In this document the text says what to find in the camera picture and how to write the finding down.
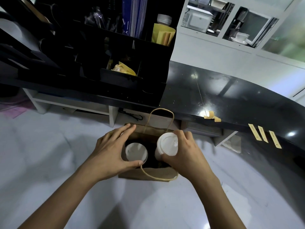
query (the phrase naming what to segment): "forearm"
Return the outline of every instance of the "forearm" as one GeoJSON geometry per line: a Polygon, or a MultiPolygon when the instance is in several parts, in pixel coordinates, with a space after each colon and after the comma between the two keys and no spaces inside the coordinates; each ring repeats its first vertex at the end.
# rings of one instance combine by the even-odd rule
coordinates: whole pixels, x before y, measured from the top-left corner
{"type": "Polygon", "coordinates": [[[69,177],[19,229],[61,229],[93,186],[78,171],[69,177]]]}
{"type": "Polygon", "coordinates": [[[192,178],[191,183],[204,206],[211,229],[245,229],[212,170],[200,174],[192,178]]]}

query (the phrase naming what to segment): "white shelf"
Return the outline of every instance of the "white shelf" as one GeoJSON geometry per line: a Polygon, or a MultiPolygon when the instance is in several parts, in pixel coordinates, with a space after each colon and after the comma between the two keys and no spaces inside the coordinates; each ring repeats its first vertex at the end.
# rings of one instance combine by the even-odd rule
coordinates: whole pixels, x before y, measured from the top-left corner
{"type": "Polygon", "coordinates": [[[104,104],[98,104],[93,102],[83,102],[79,100],[71,100],[58,96],[51,96],[47,94],[37,93],[33,97],[33,100],[37,102],[43,102],[47,104],[55,104],[63,107],[79,109],[83,111],[89,111],[104,115],[109,115],[109,107],[104,104]]]}

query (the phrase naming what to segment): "white tile floor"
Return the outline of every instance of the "white tile floor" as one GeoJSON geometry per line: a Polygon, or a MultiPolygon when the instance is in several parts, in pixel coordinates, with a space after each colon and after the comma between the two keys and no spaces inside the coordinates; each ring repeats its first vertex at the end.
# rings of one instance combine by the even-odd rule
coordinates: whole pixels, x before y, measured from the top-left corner
{"type": "MultiPolygon", "coordinates": [[[[115,127],[132,118],[118,115],[115,127]]],[[[159,121],[157,127],[166,127],[159,121]]],[[[108,118],[54,106],[15,119],[0,113],[0,228],[17,228],[68,178],[112,130],[108,118]]],[[[247,228],[305,228],[305,181],[245,143],[243,154],[215,148],[196,136],[211,168],[247,228]]],[[[169,183],[117,177],[95,185],[66,228],[200,228],[209,224],[196,192],[183,177],[169,183]]]]}

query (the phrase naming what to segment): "hand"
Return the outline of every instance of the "hand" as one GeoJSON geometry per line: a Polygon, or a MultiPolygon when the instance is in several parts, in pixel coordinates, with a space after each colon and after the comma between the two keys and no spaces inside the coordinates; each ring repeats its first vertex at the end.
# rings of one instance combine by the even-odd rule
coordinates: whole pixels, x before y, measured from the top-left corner
{"type": "Polygon", "coordinates": [[[127,124],[99,138],[92,154],[78,169],[82,177],[94,185],[98,181],[143,165],[142,161],[126,162],[121,158],[122,147],[135,129],[136,125],[130,127],[127,124]]]}
{"type": "Polygon", "coordinates": [[[175,130],[178,137],[178,152],[175,156],[162,154],[162,160],[177,170],[183,177],[192,181],[212,170],[205,159],[202,151],[193,139],[191,132],[175,130]]]}

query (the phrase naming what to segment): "brown paper bag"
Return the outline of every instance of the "brown paper bag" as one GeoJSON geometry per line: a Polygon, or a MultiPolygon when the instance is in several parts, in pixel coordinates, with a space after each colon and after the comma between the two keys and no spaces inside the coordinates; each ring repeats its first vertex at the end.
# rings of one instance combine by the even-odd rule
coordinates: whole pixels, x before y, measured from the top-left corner
{"type": "MultiPolygon", "coordinates": [[[[169,111],[164,108],[157,108],[154,109],[153,111],[158,109],[169,111]]],[[[155,128],[149,126],[148,122],[150,120],[150,116],[148,118],[146,125],[136,124],[137,127],[135,131],[129,136],[128,140],[125,143],[126,145],[133,142],[138,142],[143,144],[148,151],[148,159],[140,168],[128,170],[124,173],[119,174],[119,178],[148,180],[148,181],[163,181],[163,182],[169,182],[177,179],[178,177],[177,171],[175,171],[167,163],[159,162],[155,158],[155,150],[157,147],[158,138],[166,132],[173,131],[168,128],[173,123],[174,114],[173,114],[173,119],[167,129],[155,128]]],[[[126,153],[125,153],[125,145],[123,146],[121,157],[124,161],[127,161],[126,153]]]]}

